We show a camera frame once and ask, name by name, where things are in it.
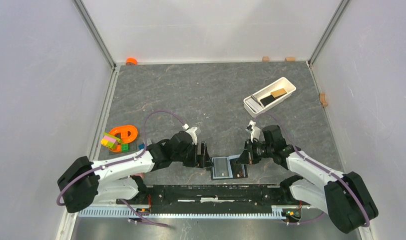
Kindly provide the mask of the black card holder wallet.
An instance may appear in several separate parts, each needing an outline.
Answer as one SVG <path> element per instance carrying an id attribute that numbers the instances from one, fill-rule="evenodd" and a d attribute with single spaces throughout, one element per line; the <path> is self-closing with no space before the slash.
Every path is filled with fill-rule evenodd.
<path id="1" fill-rule="evenodd" d="M 205 163 L 212 180 L 244 179 L 248 177 L 247 166 L 236 161 L 240 155 L 212 157 Z"/>

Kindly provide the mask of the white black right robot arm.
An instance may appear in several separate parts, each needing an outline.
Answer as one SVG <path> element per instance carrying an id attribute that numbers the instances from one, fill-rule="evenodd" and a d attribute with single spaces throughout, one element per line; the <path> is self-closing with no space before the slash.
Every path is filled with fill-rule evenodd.
<path id="1" fill-rule="evenodd" d="M 327 214 L 332 223 L 347 234 L 359 227 L 368 227 L 379 212 L 362 177 L 355 173 L 334 170 L 309 157 L 293 144 L 288 144 L 278 125 L 260 129 L 250 121 L 239 165 L 254 165 L 262 159 L 295 175 L 280 183 L 280 199 L 286 204 L 302 201 Z"/>

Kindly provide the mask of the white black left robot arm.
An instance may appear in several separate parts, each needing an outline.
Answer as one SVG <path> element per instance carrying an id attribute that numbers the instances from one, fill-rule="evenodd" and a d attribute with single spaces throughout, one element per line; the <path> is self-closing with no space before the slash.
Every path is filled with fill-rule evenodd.
<path id="1" fill-rule="evenodd" d="M 77 213 L 92 204 L 120 199 L 141 204 L 148 191 L 139 174 L 167 168 L 173 162 L 190 168 L 211 165 L 207 143 L 197 143 L 196 139 L 196 133 L 189 129 L 125 156 L 98 161 L 79 157 L 57 181 L 57 205 L 64 206 L 68 213 Z"/>

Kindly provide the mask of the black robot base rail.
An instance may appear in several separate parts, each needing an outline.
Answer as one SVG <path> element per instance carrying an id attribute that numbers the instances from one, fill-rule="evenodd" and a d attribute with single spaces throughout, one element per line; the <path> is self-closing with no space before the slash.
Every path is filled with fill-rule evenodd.
<path id="1" fill-rule="evenodd" d="M 127 201 L 152 214 L 267 214 L 272 206 L 306 206 L 275 184 L 153 185 Z"/>

